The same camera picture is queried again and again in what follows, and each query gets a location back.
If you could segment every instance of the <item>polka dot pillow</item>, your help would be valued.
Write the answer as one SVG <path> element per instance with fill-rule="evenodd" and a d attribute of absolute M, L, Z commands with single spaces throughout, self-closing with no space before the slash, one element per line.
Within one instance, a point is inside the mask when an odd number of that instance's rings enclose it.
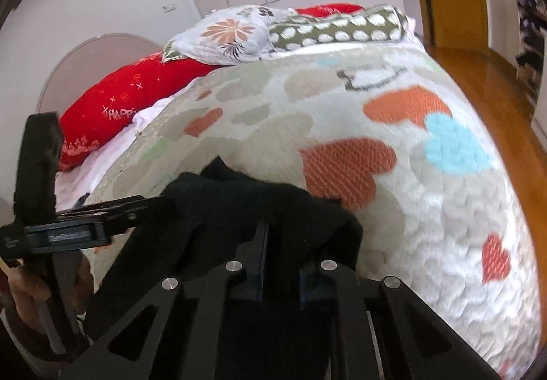
<path fill-rule="evenodd" d="M 291 51 L 329 42 L 400 42 L 406 16 L 391 5 L 328 17 L 292 15 L 269 27 L 275 51 Z"/>

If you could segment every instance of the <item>white wall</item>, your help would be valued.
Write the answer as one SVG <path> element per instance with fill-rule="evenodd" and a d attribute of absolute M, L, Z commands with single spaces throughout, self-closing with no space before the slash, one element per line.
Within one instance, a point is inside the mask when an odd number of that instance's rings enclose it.
<path fill-rule="evenodd" d="M 173 3 L 177 9 L 164 14 Z M 193 0 L 23 0 L 0 31 L 0 196 L 13 198 L 25 119 L 65 54 L 111 32 L 164 44 L 199 18 Z"/>
<path fill-rule="evenodd" d="M 547 54 L 543 56 L 543 70 L 547 70 Z M 539 90 L 538 103 L 535 106 L 532 130 L 547 152 L 547 71 L 542 75 L 542 85 Z"/>
<path fill-rule="evenodd" d="M 515 0 L 486 0 L 489 47 L 515 67 L 519 54 L 519 11 Z"/>

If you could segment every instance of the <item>floral pillow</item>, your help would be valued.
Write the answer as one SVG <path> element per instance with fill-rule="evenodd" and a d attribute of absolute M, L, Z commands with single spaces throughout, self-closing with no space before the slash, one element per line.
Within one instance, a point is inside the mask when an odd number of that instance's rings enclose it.
<path fill-rule="evenodd" d="M 272 50 L 268 26 L 296 14 L 294 9 L 245 5 L 221 9 L 171 39 L 164 62 L 190 57 L 204 64 L 253 62 Z"/>

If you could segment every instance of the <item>white bed sheet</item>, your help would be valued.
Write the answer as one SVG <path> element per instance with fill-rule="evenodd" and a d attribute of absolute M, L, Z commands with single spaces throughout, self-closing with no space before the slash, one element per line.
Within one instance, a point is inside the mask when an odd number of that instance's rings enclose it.
<path fill-rule="evenodd" d="M 417 48 L 425 51 L 422 43 L 412 33 L 407 31 L 401 42 L 391 44 L 394 48 Z M 296 51 L 287 51 L 285 53 L 271 53 L 262 59 L 275 59 L 297 54 L 317 54 L 326 53 L 328 51 L 339 51 L 351 48 L 366 48 L 366 43 L 331 43 L 323 45 L 313 45 L 310 47 L 301 48 Z M 107 170 L 116 162 L 116 160 L 124 153 L 125 150 L 133 143 L 137 135 L 152 122 L 161 111 L 176 97 L 189 90 L 200 78 L 194 79 L 190 84 L 176 92 L 174 95 L 165 99 L 160 99 L 152 107 L 145 108 L 139 111 L 134 117 L 131 124 L 125 127 L 107 144 L 92 152 L 85 161 L 71 171 L 58 172 L 55 180 L 55 196 L 57 197 L 57 211 L 71 209 L 75 203 L 86 193 L 91 193 Z"/>

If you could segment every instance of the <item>heart pattern blanket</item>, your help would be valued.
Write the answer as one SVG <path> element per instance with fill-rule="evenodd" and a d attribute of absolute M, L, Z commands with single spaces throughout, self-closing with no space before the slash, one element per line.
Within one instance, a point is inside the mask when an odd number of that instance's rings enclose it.
<path fill-rule="evenodd" d="M 358 275 L 398 276 L 506 379 L 534 359 L 537 269 L 520 204 L 477 114 L 424 51 L 367 45 L 216 70 L 88 202 L 158 195 L 216 156 L 341 199 L 363 225 Z M 97 286 L 127 237 L 87 251 Z"/>

